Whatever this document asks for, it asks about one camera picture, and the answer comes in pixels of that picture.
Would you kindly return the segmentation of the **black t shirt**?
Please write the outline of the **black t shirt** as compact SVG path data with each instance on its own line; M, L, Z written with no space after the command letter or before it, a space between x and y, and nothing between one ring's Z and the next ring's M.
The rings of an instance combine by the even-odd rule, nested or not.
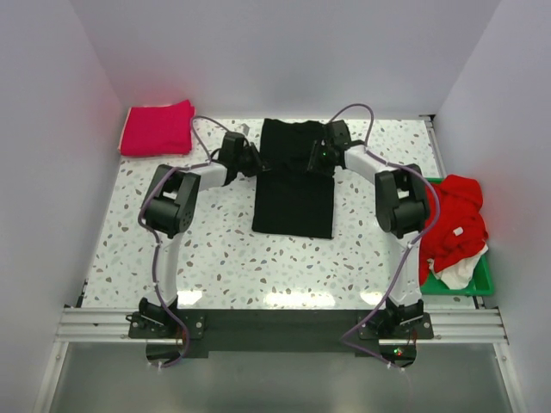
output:
M260 156L268 170L257 176L253 231L332 238L334 179L306 170L313 145L324 136L317 121L263 121Z

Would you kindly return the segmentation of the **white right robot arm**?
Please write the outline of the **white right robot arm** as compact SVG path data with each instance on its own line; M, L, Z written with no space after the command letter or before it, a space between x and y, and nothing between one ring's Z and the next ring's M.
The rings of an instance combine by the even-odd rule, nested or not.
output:
M352 139L342 120L325 124L324 134L313 144L306 171L332 176L340 167L372 183L378 226L389 236L391 257L399 258L387 291L359 326L377 335L404 337L424 316L419 247L430 217L426 193L430 183L416 164L391 163L376 156L366 143Z

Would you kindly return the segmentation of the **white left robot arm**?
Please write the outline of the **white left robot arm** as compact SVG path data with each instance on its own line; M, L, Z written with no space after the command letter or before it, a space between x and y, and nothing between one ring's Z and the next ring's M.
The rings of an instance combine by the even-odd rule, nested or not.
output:
M266 170L260 154L242 133L225 133L215 157L187 167L157 167L139 210L139 225L154 237L152 291L139 302L139 316L159 337L173 334L186 342L187 325L176 314L177 261L184 233L191 226L201 191L222 188L236 177Z

